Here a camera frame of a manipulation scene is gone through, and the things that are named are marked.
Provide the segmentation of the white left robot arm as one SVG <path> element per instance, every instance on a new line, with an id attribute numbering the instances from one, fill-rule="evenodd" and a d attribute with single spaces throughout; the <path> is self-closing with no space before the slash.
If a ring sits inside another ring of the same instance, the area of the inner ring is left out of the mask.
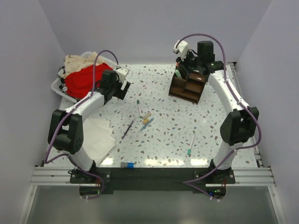
<path id="1" fill-rule="evenodd" d="M 55 110 L 51 117 L 48 135 L 48 149 L 44 163 L 48 164 L 61 156 L 68 159 L 82 171 L 80 177 L 86 183 L 96 180 L 95 162 L 83 148 L 83 123 L 97 109 L 103 107 L 112 97 L 123 100 L 130 87 L 126 81 L 127 71 L 105 70 L 99 81 L 93 82 L 87 95 L 66 110 Z"/>

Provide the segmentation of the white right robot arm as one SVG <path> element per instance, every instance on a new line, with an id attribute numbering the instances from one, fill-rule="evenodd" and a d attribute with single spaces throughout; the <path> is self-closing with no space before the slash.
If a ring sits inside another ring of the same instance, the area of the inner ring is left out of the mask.
<path id="1" fill-rule="evenodd" d="M 197 43 L 194 52 L 186 41 L 178 41 L 173 48 L 178 55 L 176 70 L 181 78 L 194 82 L 203 82 L 213 87 L 224 106 L 226 118 L 220 126 L 221 145 L 212 159 L 208 178 L 213 183 L 224 179 L 232 166 L 232 161 L 240 149 L 256 130 L 259 110 L 251 107 L 237 92 L 222 61 L 215 60 L 214 44 L 211 41 Z"/>

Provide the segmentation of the blue pen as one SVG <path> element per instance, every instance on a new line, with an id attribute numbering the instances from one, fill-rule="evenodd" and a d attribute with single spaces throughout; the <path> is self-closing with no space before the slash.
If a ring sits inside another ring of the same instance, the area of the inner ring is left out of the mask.
<path id="1" fill-rule="evenodd" d="M 138 132 L 140 133 L 141 131 L 146 129 L 147 126 L 149 126 L 153 120 L 154 120 L 154 118 L 151 118 Z"/>

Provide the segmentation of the beige eraser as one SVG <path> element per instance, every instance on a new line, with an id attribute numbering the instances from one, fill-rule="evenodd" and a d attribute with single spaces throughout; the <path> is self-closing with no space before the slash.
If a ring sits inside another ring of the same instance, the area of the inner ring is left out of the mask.
<path id="1" fill-rule="evenodd" d="M 142 119 L 147 119 L 149 116 L 151 116 L 151 113 L 148 112 L 145 115 L 142 116 Z"/>

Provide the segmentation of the teal capped white marker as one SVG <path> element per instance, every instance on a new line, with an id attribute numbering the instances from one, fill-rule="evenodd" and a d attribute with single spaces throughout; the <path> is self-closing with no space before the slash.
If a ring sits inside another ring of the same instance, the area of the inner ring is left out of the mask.
<path id="1" fill-rule="evenodd" d="M 194 139 L 195 139 L 195 134 L 193 134 L 192 137 L 191 137 L 189 148 L 187 150 L 187 155 L 191 154 L 191 150 L 192 150 L 192 147 L 193 147 L 193 144 L 194 144 Z"/>

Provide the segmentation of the green capped white marker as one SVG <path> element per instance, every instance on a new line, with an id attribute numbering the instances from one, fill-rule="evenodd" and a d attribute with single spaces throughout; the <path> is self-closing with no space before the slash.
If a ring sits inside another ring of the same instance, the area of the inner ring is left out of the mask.
<path id="1" fill-rule="evenodd" d="M 137 100 L 137 107 L 138 107 L 139 117 L 142 118 L 142 112 L 141 112 L 140 101 L 139 100 Z"/>

